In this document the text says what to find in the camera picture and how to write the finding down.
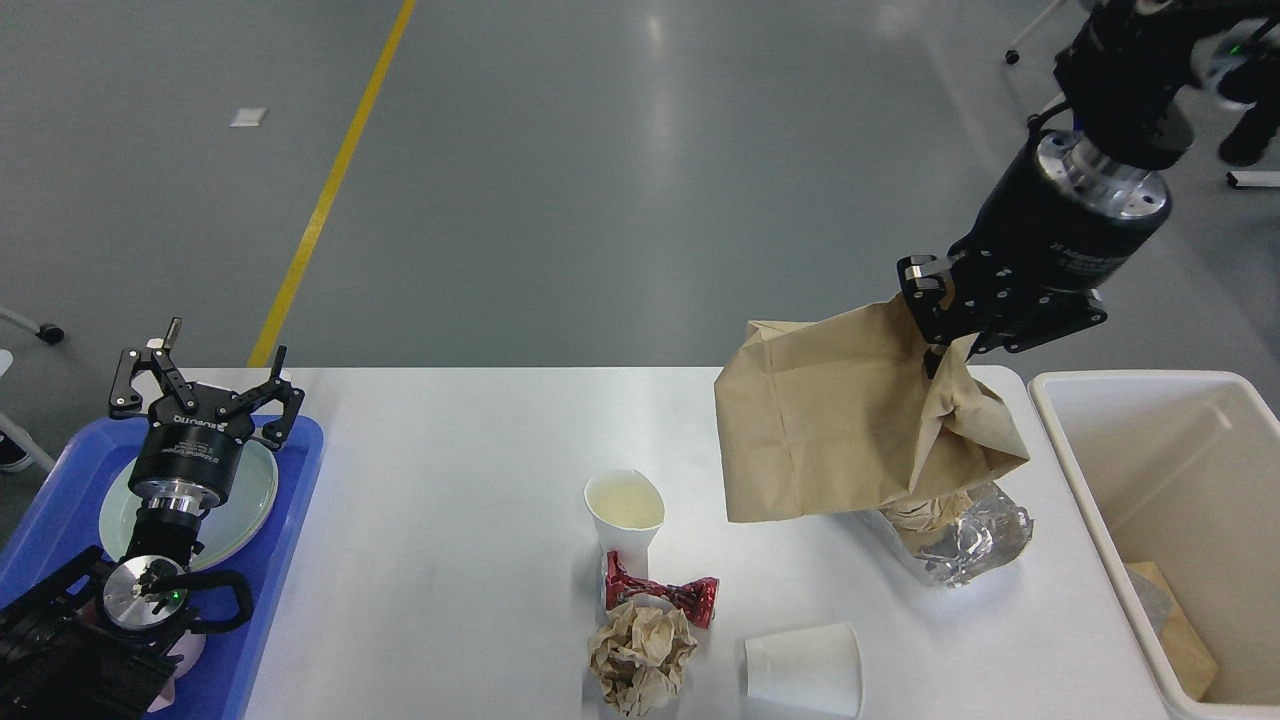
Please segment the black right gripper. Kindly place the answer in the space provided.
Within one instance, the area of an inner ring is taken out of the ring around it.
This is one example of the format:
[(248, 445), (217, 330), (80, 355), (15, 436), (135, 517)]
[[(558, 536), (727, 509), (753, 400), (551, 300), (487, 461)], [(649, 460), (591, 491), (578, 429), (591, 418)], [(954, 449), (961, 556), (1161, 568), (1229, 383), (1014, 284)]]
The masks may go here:
[(1160, 173), (1111, 161), (1082, 132), (1029, 135), (948, 258), (897, 261), (927, 375), (970, 334), (970, 355), (1018, 354), (1105, 322), (1093, 290), (1171, 210)]

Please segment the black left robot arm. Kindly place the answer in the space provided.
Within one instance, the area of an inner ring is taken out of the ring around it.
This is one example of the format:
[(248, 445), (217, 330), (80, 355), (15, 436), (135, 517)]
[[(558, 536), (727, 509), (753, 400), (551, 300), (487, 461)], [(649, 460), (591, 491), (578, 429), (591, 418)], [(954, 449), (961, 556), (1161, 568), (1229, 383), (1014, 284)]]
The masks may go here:
[(146, 348), (123, 350), (111, 386), (110, 418), (148, 424), (125, 552), (90, 546), (3, 609), (5, 719), (140, 719), (177, 671), (183, 635), (253, 616), (242, 573), (195, 570), (198, 532), (229, 500), (244, 448), (285, 445), (305, 392), (284, 377), (285, 346), (251, 389), (188, 380), (172, 359), (179, 331), (173, 318)]

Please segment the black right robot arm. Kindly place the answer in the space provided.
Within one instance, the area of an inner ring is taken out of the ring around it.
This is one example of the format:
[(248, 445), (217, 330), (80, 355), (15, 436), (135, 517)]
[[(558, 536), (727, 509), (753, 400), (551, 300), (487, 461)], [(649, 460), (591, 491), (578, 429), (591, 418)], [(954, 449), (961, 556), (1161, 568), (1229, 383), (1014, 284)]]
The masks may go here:
[(943, 258), (904, 258), (900, 287), (925, 343), (1021, 352), (1105, 322), (1097, 293), (1172, 210), (1162, 170), (1190, 147), (1176, 105), (1211, 88), (1245, 113), (1221, 142), (1234, 167), (1277, 133), (1275, 1), (1101, 1), (1055, 58), (1061, 99), (1027, 120), (1027, 141)]

